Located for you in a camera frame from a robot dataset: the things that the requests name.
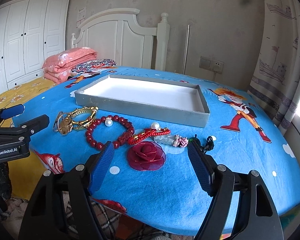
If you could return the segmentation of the green pendant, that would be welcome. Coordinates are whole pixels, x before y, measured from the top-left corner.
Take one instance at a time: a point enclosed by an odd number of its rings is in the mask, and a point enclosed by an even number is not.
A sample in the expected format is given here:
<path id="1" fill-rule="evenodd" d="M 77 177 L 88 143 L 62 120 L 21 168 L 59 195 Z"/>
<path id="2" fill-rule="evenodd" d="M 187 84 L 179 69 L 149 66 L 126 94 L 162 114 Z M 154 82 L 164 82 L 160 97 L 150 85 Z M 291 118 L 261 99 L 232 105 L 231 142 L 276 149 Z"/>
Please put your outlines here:
<path id="1" fill-rule="evenodd" d="M 196 144 L 200 151 L 205 154 L 208 151 L 213 150 L 214 148 L 214 138 L 213 136 L 208 136 L 205 141 L 204 144 L 202 145 L 201 141 L 198 139 L 197 135 L 195 134 L 194 137 L 191 137 L 189 139 L 189 142 L 193 142 L 194 144 Z"/>

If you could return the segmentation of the red fabric rose brooch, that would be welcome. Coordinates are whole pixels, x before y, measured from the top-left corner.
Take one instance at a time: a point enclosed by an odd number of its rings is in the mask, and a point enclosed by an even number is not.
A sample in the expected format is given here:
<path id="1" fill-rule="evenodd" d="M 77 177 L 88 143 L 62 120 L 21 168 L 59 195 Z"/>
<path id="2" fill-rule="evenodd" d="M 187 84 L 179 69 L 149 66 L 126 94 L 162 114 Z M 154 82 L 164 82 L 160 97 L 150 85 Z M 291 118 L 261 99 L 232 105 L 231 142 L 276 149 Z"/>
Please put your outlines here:
<path id="1" fill-rule="evenodd" d="M 142 141 L 128 150 L 127 160 L 137 171 L 155 171 L 164 165 L 166 154 L 157 143 Z"/>

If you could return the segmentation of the jade pendant with pink knot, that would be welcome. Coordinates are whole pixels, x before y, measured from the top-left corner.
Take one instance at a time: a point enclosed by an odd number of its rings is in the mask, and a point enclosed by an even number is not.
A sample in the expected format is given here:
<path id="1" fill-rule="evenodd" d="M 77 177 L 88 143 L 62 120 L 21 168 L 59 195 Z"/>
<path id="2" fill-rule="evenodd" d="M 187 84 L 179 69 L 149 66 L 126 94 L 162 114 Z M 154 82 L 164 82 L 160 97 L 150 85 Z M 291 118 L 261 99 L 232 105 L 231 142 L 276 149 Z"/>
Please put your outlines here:
<path id="1" fill-rule="evenodd" d="M 189 143 L 189 140 L 186 137 L 181 137 L 179 135 L 168 135 L 168 134 L 155 136 L 153 140 L 157 144 L 170 145 L 179 148 L 184 148 Z"/>

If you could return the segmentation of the white pearl earring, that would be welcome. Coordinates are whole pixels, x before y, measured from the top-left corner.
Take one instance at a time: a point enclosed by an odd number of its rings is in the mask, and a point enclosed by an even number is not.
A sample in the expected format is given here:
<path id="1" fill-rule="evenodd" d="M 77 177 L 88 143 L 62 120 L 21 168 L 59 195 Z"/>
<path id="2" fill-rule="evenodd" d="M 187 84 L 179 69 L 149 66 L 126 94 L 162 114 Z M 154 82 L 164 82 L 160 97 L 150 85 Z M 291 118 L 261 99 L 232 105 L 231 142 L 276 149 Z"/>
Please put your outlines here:
<path id="1" fill-rule="evenodd" d="M 158 122 L 151 123 L 151 129 L 159 130 L 160 129 L 160 124 Z"/>
<path id="2" fill-rule="evenodd" d="M 107 126 L 107 127 L 111 127 L 113 125 L 113 120 L 112 118 L 110 117 L 107 117 L 104 121 L 104 124 Z"/>

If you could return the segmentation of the blue cartoon print bedsheet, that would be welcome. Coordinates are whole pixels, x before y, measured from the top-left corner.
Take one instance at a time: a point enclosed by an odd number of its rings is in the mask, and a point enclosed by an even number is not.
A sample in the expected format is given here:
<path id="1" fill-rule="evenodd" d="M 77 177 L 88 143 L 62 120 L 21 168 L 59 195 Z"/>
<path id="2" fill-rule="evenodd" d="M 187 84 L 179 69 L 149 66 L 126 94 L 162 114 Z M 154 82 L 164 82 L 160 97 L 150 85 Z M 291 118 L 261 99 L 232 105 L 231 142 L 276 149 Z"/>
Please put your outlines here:
<path id="1" fill-rule="evenodd" d="M 122 102 L 118 111 L 99 109 L 98 119 L 120 116 L 136 133 L 157 122 L 172 135 L 197 137 L 202 144 L 212 137 L 210 154 L 216 163 L 239 173 L 257 170 L 280 215 L 300 204 L 300 166 L 280 130 L 251 95 L 212 81 L 149 69 L 106 69 L 74 77 L 31 99 L 13 123 L 19 126 L 43 114 L 54 121 L 59 112 L 78 107 L 75 93 L 84 86 L 93 95 Z M 137 95 L 142 107 L 123 104 Z M 187 149 L 151 138 L 139 147 L 116 149 L 92 197 L 152 227 L 189 236 L 197 233 L 211 203 Z"/>

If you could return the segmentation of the pink folded quilt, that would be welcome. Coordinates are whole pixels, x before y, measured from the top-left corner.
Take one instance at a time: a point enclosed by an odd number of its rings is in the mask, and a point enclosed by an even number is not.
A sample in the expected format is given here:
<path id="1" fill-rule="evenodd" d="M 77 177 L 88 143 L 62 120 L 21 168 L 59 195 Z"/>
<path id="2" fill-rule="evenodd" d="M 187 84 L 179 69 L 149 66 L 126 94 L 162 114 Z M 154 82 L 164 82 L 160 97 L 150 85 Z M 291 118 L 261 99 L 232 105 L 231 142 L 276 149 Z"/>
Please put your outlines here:
<path id="1" fill-rule="evenodd" d="M 56 84 L 65 82 L 71 76 L 71 70 L 76 65 L 97 58 L 97 52 L 90 47 L 78 47 L 65 50 L 59 54 L 48 57 L 43 65 L 46 79 Z"/>

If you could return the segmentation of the grey shallow cardboard tray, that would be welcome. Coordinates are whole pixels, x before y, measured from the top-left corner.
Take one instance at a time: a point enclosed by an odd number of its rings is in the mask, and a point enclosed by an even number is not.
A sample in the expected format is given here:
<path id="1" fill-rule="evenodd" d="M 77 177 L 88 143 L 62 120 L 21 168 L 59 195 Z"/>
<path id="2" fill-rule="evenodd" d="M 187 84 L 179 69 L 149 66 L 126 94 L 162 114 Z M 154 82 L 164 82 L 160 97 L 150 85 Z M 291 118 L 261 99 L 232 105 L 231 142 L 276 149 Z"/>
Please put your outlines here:
<path id="1" fill-rule="evenodd" d="M 150 77 L 107 75 L 75 91 L 80 106 L 204 128 L 210 117 L 198 85 Z"/>

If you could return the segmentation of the white wardrobe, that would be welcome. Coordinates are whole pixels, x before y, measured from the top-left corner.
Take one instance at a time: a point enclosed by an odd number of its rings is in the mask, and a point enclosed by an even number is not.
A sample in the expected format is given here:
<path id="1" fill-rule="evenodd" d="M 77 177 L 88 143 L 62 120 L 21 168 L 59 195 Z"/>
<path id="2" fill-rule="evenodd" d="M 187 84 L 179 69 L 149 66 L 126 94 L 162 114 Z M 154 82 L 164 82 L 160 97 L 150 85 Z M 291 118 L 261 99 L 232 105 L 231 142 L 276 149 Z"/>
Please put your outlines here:
<path id="1" fill-rule="evenodd" d="M 65 50 L 70 0 L 12 0 L 0 6 L 0 94 L 43 76 Z"/>

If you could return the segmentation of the patterned red blue pillow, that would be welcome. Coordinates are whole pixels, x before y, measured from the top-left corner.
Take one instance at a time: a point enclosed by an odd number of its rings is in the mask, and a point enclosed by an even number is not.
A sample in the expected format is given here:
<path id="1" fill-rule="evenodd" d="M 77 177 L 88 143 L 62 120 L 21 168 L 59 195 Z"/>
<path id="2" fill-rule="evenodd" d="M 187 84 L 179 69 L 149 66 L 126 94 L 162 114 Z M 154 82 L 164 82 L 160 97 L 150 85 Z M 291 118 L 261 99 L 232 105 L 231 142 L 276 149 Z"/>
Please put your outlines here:
<path id="1" fill-rule="evenodd" d="M 71 76 L 76 76 L 82 73 L 99 72 L 102 69 L 115 68 L 116 62 L 112 59 L 96 59 L 85 61 L 74 66 L 71 70 Z"/>

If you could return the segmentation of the ship print curtain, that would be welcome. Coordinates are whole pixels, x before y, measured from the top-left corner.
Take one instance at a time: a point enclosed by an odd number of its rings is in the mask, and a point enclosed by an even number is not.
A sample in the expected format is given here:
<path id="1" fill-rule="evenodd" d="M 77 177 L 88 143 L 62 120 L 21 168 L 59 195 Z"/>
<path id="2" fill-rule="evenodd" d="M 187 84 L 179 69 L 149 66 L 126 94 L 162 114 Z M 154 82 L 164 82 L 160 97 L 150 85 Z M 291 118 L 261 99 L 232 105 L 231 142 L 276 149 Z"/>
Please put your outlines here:
<path id="1" fill-rule="evenodd" d="M 264 29 L 248 88 L 282 134 L 300 102 L 300 2 L 264 0 Z"/>

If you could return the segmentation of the silver metal pole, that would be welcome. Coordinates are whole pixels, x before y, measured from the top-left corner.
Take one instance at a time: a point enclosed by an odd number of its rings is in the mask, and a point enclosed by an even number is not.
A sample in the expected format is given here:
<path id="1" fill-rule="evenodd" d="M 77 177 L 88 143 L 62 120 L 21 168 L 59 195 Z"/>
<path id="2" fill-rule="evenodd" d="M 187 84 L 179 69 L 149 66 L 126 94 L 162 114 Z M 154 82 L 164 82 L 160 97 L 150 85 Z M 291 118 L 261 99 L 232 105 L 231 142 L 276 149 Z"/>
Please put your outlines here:
<path id="1" fill-rule="evenodd" d="M 189 50 L 189 40 L 190 40 L 190 24 L 187 25 L 186 28 L 186 38 L 185 38 L 185 47 L 184 47 L 184 57 L 183 57 L 183 69 L 182 74 L 186 73 L 186 64 L 187 64 L 187 55 Z"/>

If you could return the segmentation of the white wooden headboard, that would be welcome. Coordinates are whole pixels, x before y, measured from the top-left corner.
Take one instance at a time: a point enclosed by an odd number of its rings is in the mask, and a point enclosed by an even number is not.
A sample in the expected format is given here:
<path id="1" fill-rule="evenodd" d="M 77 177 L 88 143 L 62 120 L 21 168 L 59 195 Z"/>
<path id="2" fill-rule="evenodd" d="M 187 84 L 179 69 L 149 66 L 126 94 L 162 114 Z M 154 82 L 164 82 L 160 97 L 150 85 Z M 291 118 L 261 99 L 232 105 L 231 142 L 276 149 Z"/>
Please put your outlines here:
<path id="1" fill-rule="evenodd" d="M 136 16 L 139 9 L 115 8 L 98 12 L 84 20 L 79 35 L 71 34 L 71 48 L 90 47 L 102 59 L 119 66 L 166 69 L 170 34 L 168 13 L 161 13 L 156 27 L 142 27 Z"/>

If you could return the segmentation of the wall socket panel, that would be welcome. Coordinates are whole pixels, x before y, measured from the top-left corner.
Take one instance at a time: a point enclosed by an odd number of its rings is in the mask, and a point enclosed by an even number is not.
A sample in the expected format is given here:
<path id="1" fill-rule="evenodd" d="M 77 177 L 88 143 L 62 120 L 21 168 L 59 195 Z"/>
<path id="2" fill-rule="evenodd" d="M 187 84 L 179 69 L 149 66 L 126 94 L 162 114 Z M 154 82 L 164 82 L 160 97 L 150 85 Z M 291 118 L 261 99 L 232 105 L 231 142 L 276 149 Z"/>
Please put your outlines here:
<path id="1" fill-rule="evenodd" d="M 224 63 L 207 57 L 200 57 L 199 68 L 222 74 Z"/>

